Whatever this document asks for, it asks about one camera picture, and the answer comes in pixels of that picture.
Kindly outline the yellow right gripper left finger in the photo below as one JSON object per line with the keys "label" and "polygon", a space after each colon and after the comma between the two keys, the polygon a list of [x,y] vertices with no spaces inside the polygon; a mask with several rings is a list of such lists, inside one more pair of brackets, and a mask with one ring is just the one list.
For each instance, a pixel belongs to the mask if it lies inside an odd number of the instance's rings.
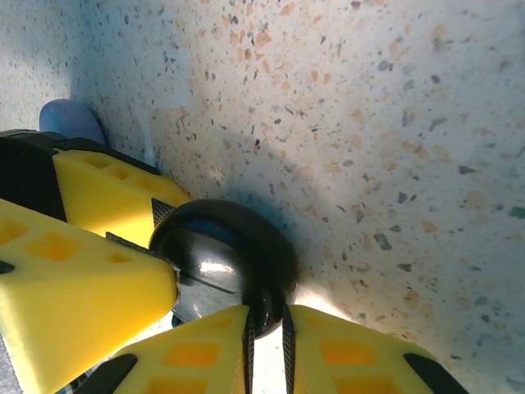
{"label": "yellow right gripper left finger", "polygon": [[236,305],[135,342],[75,394],[252,394],[252,310]]}

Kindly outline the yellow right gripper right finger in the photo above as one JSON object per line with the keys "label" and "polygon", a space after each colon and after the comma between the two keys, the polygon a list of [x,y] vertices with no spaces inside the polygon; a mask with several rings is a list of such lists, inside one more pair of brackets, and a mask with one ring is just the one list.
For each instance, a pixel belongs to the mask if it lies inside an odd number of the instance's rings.
{"label": "yellow right gripper right finger", "polygon": [[286,394],[469,394],[427,350],[303,305],[282,320]]}

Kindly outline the purple earbud charging case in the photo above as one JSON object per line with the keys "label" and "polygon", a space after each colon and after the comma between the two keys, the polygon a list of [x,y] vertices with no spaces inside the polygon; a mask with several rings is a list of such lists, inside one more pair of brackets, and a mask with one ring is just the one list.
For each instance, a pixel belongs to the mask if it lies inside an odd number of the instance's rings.
{"label": "purple earbud charging case", "polygon": [[82,103],[60,98],[46,103],[39,114],[39,130],[68,138],[86,138],[106,145],[107,140],[94,114]]}

